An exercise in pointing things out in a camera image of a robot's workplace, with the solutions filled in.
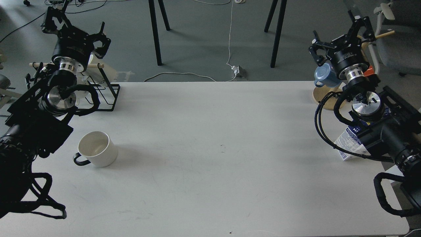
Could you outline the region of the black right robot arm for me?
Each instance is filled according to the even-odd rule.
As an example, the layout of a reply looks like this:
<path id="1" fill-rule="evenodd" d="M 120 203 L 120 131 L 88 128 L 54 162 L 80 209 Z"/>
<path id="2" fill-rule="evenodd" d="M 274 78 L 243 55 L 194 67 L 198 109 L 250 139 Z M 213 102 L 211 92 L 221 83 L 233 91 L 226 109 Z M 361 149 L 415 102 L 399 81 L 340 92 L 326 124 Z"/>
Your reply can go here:
<path id="1" fill-rule="evenodd" d="M 370 19 L 348 12 L 352 20 L 349 31 L 331 42 L 320 40 L 314 31 L 309 52 L 318 66 L 326 61 L 332 65 L 335 78 L 345 81 L 342 92 L 329 92 L 320 100 L 314 115 L 319 136 L 336 150 L 357 155 L 334 144 L 322 129 L 321 113 L 325 103 L 335 96 L 335 117 L 348 126 L 357 126 L 356 136 L 369 152 L 360 157 L 394 163 L 402 176 L 381 172 L 373 179 L 380 206 L 400 217 L 420 214 L 420 113 L 394 90 L 383 87 L 375 91 L 380 79 L 376 74 L 365 76 L 369 69 L 362 50 L 364 42 L 376 40 Z M 381 185 L 383 179 L 400 182 L 401 190 L 412 204 L 411 209 L 396 210 L 388 204 Z"/>

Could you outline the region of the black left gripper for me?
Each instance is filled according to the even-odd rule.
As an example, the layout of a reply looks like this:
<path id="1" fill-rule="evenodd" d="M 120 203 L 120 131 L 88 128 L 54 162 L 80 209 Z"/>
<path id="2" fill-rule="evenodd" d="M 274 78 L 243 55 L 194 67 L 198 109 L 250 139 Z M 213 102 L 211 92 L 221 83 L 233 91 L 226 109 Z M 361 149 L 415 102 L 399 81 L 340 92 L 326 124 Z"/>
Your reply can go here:
<path id="1" fill-rule="evenodd" d="M 92 54 L 95 54 L 100 60 L 104 58 L 111 44 L 111 39 L 104 33 L 105 22 L 101 23 L 98 33 L 91 35 L 72 26 L 65 15 L 66 8 L 67 6 L 62 6 L 61 9 L 48 7 L 41 24 L 41 30 L 45 34 L 54 34 L 58 37 L 52 56 L 53 63 L 60 68 L 64 67 L 69 71 L 80 73 L 86 71 Z M 65 26 L 58 30 L 54 18 L 59 23 L 64 21 Z"/>

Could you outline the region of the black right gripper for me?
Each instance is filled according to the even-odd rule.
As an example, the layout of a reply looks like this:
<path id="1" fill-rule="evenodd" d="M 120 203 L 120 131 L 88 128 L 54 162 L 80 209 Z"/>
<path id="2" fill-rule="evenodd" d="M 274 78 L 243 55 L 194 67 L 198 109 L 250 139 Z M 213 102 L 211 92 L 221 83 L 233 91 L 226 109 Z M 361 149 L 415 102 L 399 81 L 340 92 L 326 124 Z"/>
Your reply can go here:
<path id="1" fill-rule="evenodd" d="M 373 42 L 376 40 L 370 18 L 353 15 L 348 10 L 348 15 L 352 20 L 352 25 L 346 35 L 336 38 L 332 42 L 320 40 L 316 30 L 313 30 L 314 39 L 309 47 L 309 53 L 318 66 L 322 66 L 327 60 L 333 68 L 336 77 L 340 80 L 354 80 L 364 76 L 364 72 L 369 67 L 369 62 L 362 51 L 363 42 Z M 365 31 L 362 38 L 358 37 L 360 28 Z M 323 50 L 326 56 L 318 55 L 317 51 Z"/>

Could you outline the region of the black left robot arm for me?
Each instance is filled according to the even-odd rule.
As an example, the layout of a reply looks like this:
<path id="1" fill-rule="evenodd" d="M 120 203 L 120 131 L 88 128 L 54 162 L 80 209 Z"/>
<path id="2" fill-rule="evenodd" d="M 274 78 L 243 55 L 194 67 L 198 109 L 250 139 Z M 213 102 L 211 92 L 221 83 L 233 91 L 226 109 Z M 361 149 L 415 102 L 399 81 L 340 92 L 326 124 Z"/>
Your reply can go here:
<path id="1" fill-rule="evenodd" d="M 8 109 L 5 124 L 9 130 L 1 136 L 0 207 L 1 217 L 8 213 L 32 213 L 53 219 L 65 219 L 65 206 L 49 196 L 52 177 L 34 173 L 32 163 L 56 152 L 73 132 L 69 122 L 98 110 L 100 100 L 92 85 L 77 83 L 77 73 L 87 69 L 93 53 L 102 59 L 111 40 L 104 34 L 104 23 L 89 35 L 71 24 L 65 15 L 69 0 L 62 8 L 48 7 L 41 29 L 55 34 L 57 44 L 51 64 L 40 64 L 36 74 L 27 75 L 28 90 Z M 40 206 L 50 206 L 60 215 L 42 214 Z"/>

